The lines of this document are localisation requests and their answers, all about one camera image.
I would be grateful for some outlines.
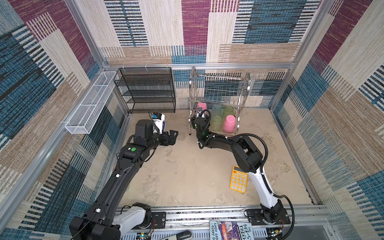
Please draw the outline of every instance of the black handle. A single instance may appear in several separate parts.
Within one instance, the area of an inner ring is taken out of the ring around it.
[[[185,240],[185,239],[191,239],[192,238],[192,232],[187,230],[181,233],[176,234],[177,240]]]

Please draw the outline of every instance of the mounting plate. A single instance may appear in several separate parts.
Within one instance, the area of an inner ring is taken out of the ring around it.
[[[151,219],[156,221],[155,229],[161,229],[166,227],[166,212],[152,212]],[[151,229],[153,226],[153,221],[145,229]],[[133,229],[141,229],[139,226],[135,226]]]
[[[263,214],[261,213],[262,209],[247,209],[246,213],[248,216],[248,221],[255,225],[268,225],[263,221]],[[291,224],[291,220],[287,214],[287,210],[280,212],[279,217],[283,220],[284,224]]]

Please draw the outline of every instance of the stainless steel dish rack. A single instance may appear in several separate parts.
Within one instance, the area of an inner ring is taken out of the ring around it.
[[[197,103],[207,103],[207,106],[212,104],[232,106],[236,118],[234,132],[215,132],[230,136],[235,135],[240,127],[240,114],[245,107],[250,91],[249,73],[246,73],[244,78],[197,74],[195,67],[193,67],[189,78],[189,135],[191,135],[191,117],[196,114]]]

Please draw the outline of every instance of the beige floor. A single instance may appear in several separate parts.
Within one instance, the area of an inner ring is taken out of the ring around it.
[[[179,131],[174,146],[160,146],[149,162],[144,163],[131,181],[120,206],[142,202],[151,206],[253,205],[259,196],[250,181],[242,194],[229,188],[233,165],[231,152],[197,145],[196,132],[188,134],[189,110],[166,114],[166,131]],[[148,114],[134,114],[128,136],[134,134],[138,120]],[[269,156],[265,172],[276,194],[287,195],[293,204],[310,204],[311,200],[294,163],[267,109],[246,108],[242,112],[239,133],[259,135],[267,143]],[[264,148],[256,139],[256,146]]]

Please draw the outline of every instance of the book cover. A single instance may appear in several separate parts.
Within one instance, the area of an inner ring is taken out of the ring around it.
[[[251,223],[210,221],[210,240],[253,240],[253,238]]]

